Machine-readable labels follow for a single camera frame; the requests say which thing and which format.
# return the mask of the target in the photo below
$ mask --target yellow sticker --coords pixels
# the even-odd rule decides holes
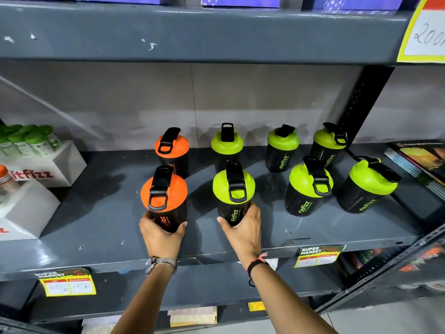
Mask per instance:
[[[445,0],[421,0],[409,21],[398,62],[445,63]]]
[[[266,310],[264,303],[262,301],[250,302],[248,303],[249,312],[257,312],[259,310]]]
[[[95,295],[96,286],[87,269],[65,269],[34,274],[42,283],[47,297]]]
[[[343,246],[313,246],[302,247],[295,263],[294,269],[308,266],[332,264],[346,248]]]

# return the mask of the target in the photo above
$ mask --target white display box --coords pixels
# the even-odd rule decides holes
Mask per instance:
[[[8,168],[15,180],[36,179],[45,187],[71,186],[86,168],[85,160],[73,141],[64,141],[48,156],[0,155],[0,164]]]
[[[38,181],[26,181],[0,208],[0,241],[38,238],[59,205]]]

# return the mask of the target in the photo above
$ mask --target black flip cap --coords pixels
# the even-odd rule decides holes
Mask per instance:
[[[180,128],[168,128],[167,131],[162,136],[161,142],[159,143],[158,152],[160,154],[169,154],[173,150],[173,141],[178,138]],[[161,151],[163,146],[170,147],[167,151]]]
[[[275,134],[277,136],[286,138],[287,136],[289,136],[291,133],[293,133],[295,130],[295,128],[291,125],[287,125],[287,124],[283,124],[281,126],[281,128],[278,128],[275,130]]]
[[[233,128],[233,123],[221,124],[221,141],[228,141],[228,142],[235,141],[235,129]]]
[[[308,169],[308,173],[313,177],[314,182],[312,183],[312,187],[317,195],[325,197],[331,194],[331,185],[329,184],[329,177],[326,175],[324,171],[323,165],[320,161],[312,156],[303,157],[303,162]],[[320,192],[317,189],[317,185],[326,185],[327,192]]]
[[[387,167],[385,164],[382,164],[378,158],[371,158],[367,156],[357,156],[353,158],[358,162],[366,159],[368,161],[368,167],[381,174],[381,176],[390,183],[399,183],[402,181],[402,177],[400,177],[397,172]]]
[[[242,172],[242,166],[240,162],[226,163],[226,175],[229,182],[229,197],[232,202],[245,202],[248,200],[248,193],[246,191],[246,182],[244,181],[244,173]],[[232,191],[243,190],[244,197],[234,198]]]
[[[325,123],[323,123],[323,125],[326,127],[326,129],[329,133],[331,133],[331,132],[334,133],[335,143],[337,143],[338,145],[341,145],[341,146],[348,145],[348,138],[346,137],[346,134],[342,129],[340,129],[334,123],[330,123],[330,122],[325,122]]]
[[[161,165],[154,172],[153,181],[151,183],[150,197],[148,198],[148,209],[151,211],[162,211],[167,208],[167,189],[170,187],[173,167],[170,165]],[[165,197],[164,205],[155,207],[151,205],[153,197]]]

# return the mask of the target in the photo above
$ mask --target green cap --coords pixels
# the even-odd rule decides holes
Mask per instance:
[[[39,130],[44,135],[50,135],[53,133],[53,127],[50,125],[40,125]]]
[[[227,204],[242,204],[252,199],[255,180],[242,169],[239,162],[231,162],[213,179],[213,193]]]
[[[283,151],[295,150],[300,144],[297,129],[287,124],[272,130],[267,136],[267,142],[274,148]]]
[[[355,164],[349,171],[349,177],[363,190],[376,195],[389,195],[396,188],[402,178],[381,163],[379,158],[364,156],[354,157]]]
[[[222,123],[221,131],[212,138],[212,149],[219,154],[237,154],[242,150],[243,144],[232,123]]]
[[[0,131],[0,143],[3,144],[3,143],[8,143],[8,142],[9,142],[8,134],[3,131]]]
[[[303,157],[303,164],[292,169],[289,182],[298,192],[313,198],[330,195],[334,187],[334,181],[329,172],[323,168],[317,158],[312,156]]]
[[[38,131],[38,127],[35,124],[30,124],[30,125],[24,125],[23,127],[20,128],[20,132],[36,132]]]
[[[8,139],[13,143],[21,143],[25,141],[26,132],[14,132],[8,136]]]
[[[314,134],[314,142],[328,149],[344,149],[348,145],[348,134],[334,123],[323,123],[324,128]]]
[[[27,134],[25,137],[25,140],[29,144],[39,144],[45,141],[46,136],[42,134],[41,132],[31,132],[30,134]]]
[[[13,134],[16,131],[19,131],[21,128],[22,128],[21,124],[15,124],[7,126],[6,128],[3,129],[3,131],[6,132],[7,134]]]

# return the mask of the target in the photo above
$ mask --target silver watch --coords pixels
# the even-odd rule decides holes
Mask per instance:
[[[150,257],[148,258],[147,262],[145,263],[145,275],[149,275],[150,272],[156,267],[158,264],[168,265],[171,266],[174,271],[176,272],[176,260],[170,259],[170,258],[158,258],[158,257]]]

